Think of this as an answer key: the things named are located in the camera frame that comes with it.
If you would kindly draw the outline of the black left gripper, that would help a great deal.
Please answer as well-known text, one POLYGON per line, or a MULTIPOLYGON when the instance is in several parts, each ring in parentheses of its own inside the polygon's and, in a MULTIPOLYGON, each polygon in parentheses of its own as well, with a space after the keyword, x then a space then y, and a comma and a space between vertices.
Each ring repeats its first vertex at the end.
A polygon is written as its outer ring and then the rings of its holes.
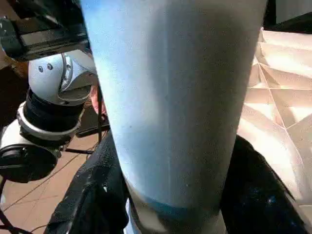
POLYGON ((90 49, 79 0, 2 0, 0 47, 16 61, 90 49))

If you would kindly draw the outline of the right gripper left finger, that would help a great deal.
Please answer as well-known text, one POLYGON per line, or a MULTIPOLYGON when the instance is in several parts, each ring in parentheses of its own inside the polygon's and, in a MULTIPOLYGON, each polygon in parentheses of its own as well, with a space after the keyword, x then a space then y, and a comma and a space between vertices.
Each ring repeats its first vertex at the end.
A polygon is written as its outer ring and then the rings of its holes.
POLYGON ((129 222, 128 190, 111 132, 75 173, 46 234, 121 234, 129 222))

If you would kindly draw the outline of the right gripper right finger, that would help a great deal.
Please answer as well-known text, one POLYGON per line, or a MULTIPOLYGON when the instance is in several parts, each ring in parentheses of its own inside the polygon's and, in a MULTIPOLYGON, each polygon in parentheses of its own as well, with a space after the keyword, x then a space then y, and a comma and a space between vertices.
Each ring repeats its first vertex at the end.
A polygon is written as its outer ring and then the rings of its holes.
POLYGON ((229 234, 310 233, 310 222, 289 189, 241 136, 234 143, 220 207, 229 234))

